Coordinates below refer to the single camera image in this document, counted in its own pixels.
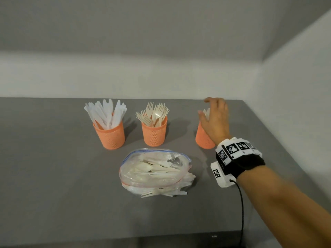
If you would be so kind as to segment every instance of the gray table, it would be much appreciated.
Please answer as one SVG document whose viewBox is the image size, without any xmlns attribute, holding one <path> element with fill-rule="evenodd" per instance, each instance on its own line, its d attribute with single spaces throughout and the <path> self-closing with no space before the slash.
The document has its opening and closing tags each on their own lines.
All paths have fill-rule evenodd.
<svg viewBox="0 0 331 248">
<path fill-rule="evenodd" d="M 195 143 L 197 110 L 207 108 L 203 101 L 157 101 L 170 109 L 161 147 L 190 156 L 197 178 L 186 196 L 144 199 L 122 187 L 118 169 L 132 150 L 147 147 L 134 117 L 147 100 L 122 100 L 128 107 L 126 142 L 114 151 L 102 147 L 83 109 L 96 101 L 0 99 L 0 246 L 240 230 L 237 188 L 217 186 L 208 168 L 214 150 Z M 265 151 L 270 166 L 288 178 L 304 176 L 243 101 L 228 104 L 234 136 Z M 245 194 L 244 204 L 250 207 Z"/>
</svg>

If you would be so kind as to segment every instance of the orange cup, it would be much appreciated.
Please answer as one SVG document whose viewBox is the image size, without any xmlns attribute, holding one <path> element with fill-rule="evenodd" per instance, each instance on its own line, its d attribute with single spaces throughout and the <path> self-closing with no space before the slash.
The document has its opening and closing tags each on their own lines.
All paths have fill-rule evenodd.
<svg viewBox="0 0 331 248">
<path fill-rule="evenodd" d="M 201 122 L 199 122 L 197 135 L 195 136 L 195 141 L 203 149 L 212 149 L 216 144 L 210 139 L 210 137 L 202 129 Z"/>
<path fill-rule="evenodd" d="M 121 122 L 117 127 L 110 130 L 104 130 L 99 124 L 98 124 L 99 127 L 98 129 L 95 127 L 94 123 L 93 123 L 93 127 L 95 128 L 95 131 L 97 132 L 102 145 L 106 149 L 115 150 L 120 148 L 124 144 L 125 136 L 124 136 L 123 122 Z"/>
<path fill-rule="evenodd" d="M 167 121 L 168 117 L 165 117 L 162 125 L 155 128 L 148 127 L 143 122 L 141 123 L 143 128 L 144 141 L 148 146 L 156 147 L 164 143 L 164 139 L 166 138 Z"/>
</svg>

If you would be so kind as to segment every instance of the bag of plastic cutlery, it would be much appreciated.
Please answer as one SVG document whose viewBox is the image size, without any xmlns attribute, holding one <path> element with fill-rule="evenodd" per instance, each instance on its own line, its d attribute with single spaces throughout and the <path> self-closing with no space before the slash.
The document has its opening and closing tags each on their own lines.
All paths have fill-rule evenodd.
<svg viewBox="0 0 331 248">
<path fill-rule="evenodd" d="M 183 195 L 182 188 L 195 178 L 189 172 L 191 159 L 167 149 L 138 149 L 122 162 L 119 177 L 128 191 L 148 197 Z"/>
</svg>

